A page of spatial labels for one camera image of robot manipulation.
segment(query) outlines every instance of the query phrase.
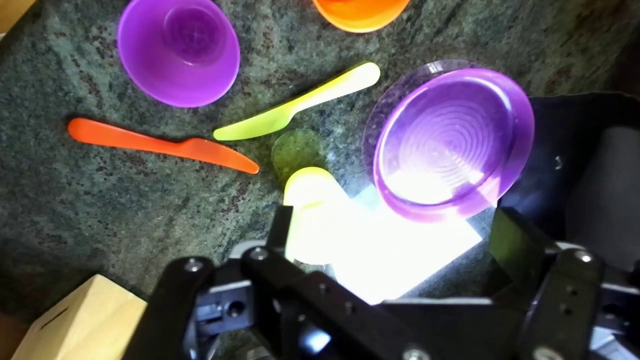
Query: orange bowl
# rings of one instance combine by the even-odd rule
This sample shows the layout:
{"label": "orange bowl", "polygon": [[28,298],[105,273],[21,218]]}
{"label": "orange bowl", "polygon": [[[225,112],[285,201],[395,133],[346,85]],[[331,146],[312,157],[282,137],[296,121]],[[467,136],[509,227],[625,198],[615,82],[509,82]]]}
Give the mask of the orange bowl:
{"label": "orange bowl", "polygon": [[318,11],[346,32],[374,32],[397,20],[411,0],[314,0]]}

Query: yellow-green plastic knife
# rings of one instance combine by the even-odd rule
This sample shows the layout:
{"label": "yellow-green plastic knife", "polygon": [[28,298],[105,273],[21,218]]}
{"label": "yellow-green plastic knife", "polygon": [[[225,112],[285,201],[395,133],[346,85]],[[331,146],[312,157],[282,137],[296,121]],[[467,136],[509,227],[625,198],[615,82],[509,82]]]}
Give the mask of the yellow-green plastic knife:
{"label": "yellow-green plastic knife", "polygon": [[220,142],[260,137],[273,132],[286,128],[292,117],[317,104],[331,102],[334,97],[342,97],[353,92],[361,92],[378,82],[381,67],[374,61],[365,61],[339,78],[311,89],[309,93],[294,97],[286,104],[281,104],[268,112],[256,114],[252,117],[240,119],[237,124],[214,129],[214,137]]}

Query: plastic bowl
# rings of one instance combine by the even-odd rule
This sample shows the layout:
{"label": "plastic bowl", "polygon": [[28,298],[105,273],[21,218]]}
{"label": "plastic bowl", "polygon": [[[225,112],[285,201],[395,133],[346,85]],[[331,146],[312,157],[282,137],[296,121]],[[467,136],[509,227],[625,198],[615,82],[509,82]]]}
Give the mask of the plastic bowl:
{"label": "plastic bowl", "polygon": [[119,25],[126,73],[150,97],[198,108],[222,97],[240,67],[234,25],[211,0],[134,0]]}
{"label": "plastic bowl", "polygon": [[318,11],[344,32],[374,32],[395,21],[409,0],[314,0]]}
{"label": "plastic bowl", "polygon": [[386,117],[374,184],[404,218],[468,218],[519,180],[533,142],[534,112],[514,80],[488,67],[445,71]]}

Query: orange plastic knife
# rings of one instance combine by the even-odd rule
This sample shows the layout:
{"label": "orange plastic knife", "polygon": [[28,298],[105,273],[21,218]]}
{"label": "orange plastic knife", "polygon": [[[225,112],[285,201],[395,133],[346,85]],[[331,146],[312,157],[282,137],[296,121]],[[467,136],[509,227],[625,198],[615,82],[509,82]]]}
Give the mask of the orange plastic knife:
{"label": "orange plastic knife", "polygon": [[153,137],[126,128],[119,128],[112,124],[97,121],[91,117],[71,119],[69,133],[77,142],[95,144],[95,146],[126,148],[126,149],[138,149],[138,152],[189,157],[189,159],[232,168],[247,173],[260,171],[260,166],[248,155],[205,137],[168,142],[168,140]]}

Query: green granite countertop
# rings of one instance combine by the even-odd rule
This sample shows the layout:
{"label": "green granite countertop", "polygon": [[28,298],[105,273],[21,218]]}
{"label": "green granite countertop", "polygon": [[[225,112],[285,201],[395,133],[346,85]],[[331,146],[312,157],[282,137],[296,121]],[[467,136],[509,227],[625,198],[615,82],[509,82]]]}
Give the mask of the green granite countertop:
{"label": "green granite countertop", "polygon": [[[292,132],[321,137],[324,163],[356,194],[370,181],[368,112],[420,63],[468,58],[536,95],[586,92],[606,88],[640,21],[627,0],[415,0],[392,25],[356,36],[324,21],[312,1],[219,4],[238,30],[243,67],[220,102],[198,110],[158,104],[126,78],[114,47],[125,0],[42,0],[0,41],[0,309],[32,318],[95,272],[145,295],[176,256],[220,261],[237,241],[264,237],[282,194],[273,146]],[[234,144],[263,163],[256,177],[67,136],[74,114],[168,137],[208,136],[365,59],[383,67],[376,88]]]}

